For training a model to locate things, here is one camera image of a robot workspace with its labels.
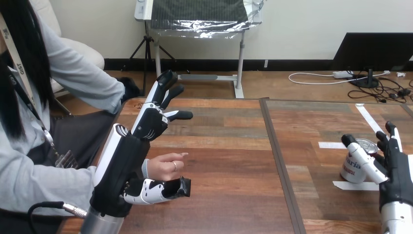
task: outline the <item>can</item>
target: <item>can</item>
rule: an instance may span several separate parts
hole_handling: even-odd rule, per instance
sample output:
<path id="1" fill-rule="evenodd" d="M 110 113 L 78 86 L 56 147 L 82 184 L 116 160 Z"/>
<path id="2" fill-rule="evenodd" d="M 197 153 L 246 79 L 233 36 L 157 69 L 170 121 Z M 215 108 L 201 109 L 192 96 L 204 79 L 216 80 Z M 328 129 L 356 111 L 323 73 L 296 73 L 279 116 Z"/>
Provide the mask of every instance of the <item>can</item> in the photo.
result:
<path id="1" fill-rule="evenodd" d="M 378 148 L 372 141 L 367 139 L 356 139 L 356 141 L 370 156 L 375 156 L 377 154 Z M 350 153 L 347 154 L 340 175 L 345 180 L 356 184 L 362 183 L 367 177 L 366 173 L 361 168 L 361 165 Z"/>

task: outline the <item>power strip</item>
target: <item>power strip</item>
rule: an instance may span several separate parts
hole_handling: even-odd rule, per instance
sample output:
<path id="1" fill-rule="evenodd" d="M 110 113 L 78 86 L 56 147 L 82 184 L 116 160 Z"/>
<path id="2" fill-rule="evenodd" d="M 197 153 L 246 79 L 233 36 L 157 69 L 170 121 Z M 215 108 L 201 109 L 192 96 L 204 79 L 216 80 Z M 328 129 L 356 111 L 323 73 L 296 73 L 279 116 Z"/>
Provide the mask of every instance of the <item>power strip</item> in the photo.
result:
<path id="1" fill-rule="evenodd" d="M 333 77 L 336 79 L 343 79 L 343 78 L 352 78 L 354 73 L 350 71 L 351 74 L 349 74 L 347 71 L 339 71 L 339 72 L 333 72 Z"/>

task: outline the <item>robotic hand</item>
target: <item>robotic hand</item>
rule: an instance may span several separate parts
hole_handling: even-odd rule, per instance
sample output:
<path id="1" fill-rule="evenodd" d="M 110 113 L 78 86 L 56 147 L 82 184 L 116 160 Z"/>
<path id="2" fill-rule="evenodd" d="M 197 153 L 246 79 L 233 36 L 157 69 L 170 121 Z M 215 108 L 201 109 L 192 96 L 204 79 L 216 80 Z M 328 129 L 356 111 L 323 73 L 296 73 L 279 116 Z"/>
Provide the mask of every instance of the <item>robotic hand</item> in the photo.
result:
<path id="1" fill-rule="evenodd" d="M 183 86 L 169 90 L 178 80 L 168 70 L 158 77 L 139 115 L 128 131 L 114 124 L 103 147 L 93 178 L 94 191 L 83 222 L 83 234 L 117 234 L 132 204 L 148 205 L 190 196 L 190 179 L 159 181 L 143 178 L 141 166 L 150 142 L 160 136 L 175 119 L 191 119 L 191 112 L 163 113 Z"/>
<path id="2" fill-rule="evenodd" d="M 183 85 L 169 91 L 169 88 L 177 80 L 178 75 L 171 70 L 165 71 L 158 77 L 133 124 L 131 130 L 133 136 L 152 141 L 166 130 L 168 121 L 191 119 L 193 117 L 192 112 L 188 111 L 162 112 L 174 97 L 184 91 Z"/>
<path id="3" fill-rule="evenodd" d="M 387 137 L 377 132 L 377 146 L 384 157 L 370 157 L 351 135 L 343 135 L 343 144 L 362 162 L 366 174 L 379 184 L 379 210 L 382 218 L 382 233 L 408 234 L 413 230 L 413 158 L 402 151 L 396 126 L 386 123 Z"/>

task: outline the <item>human hand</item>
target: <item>human hand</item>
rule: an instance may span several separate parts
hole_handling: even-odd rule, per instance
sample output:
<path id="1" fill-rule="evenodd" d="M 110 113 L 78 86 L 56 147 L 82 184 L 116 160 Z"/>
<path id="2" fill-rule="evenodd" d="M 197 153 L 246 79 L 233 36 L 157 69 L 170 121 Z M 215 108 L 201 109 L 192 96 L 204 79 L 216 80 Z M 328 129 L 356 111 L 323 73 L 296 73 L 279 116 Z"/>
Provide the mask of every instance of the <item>human hand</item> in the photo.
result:
<path id="1" fill-rule="evenodd" d="M 180 177 L 184 156 L 188 153 L 160 155 L 148 161 L 148 177 L 154 180 L 172 180 Z"/>

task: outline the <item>white metal frame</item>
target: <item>white metal frame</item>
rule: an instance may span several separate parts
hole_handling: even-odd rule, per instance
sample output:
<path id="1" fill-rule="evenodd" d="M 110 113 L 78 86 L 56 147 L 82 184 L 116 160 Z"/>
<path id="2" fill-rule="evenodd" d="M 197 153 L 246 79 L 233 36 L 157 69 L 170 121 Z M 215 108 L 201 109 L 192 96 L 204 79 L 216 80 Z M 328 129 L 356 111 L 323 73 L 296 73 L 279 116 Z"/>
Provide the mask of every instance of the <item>white metal frame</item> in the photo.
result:
<path id="1" fill-rule="evenodd" d="M 245 30 L 242 31 L 241 33 L 241 42 L 240 42 L 240 55 L 238 58 L 238 73 L 237 75 L 233 76 L 216 76 L 216 78 L 208 78 L 211 75 L 185 75 L 186 77 L 185 80 L 218 80 L 218 81 L 232 81 L 234 82 L 234 91 L 235 91 L 235 98 L 244 98 L 244 92 L 243 92 L 243 87 L 241 85 L 241 78 L 243 74 L 243 62 L 244 62 L 244 48 L 245 48 L 245 43 L 244 43 L 244 35 L 245 35 Z M 155 47 L 155 66 L 156 66 L 156 76 L 160 76 L 162 73 L 161 69 L 161 57 L 159 54 L 159 38 L 156 38 L 156 41 L 154 43 Z"/>

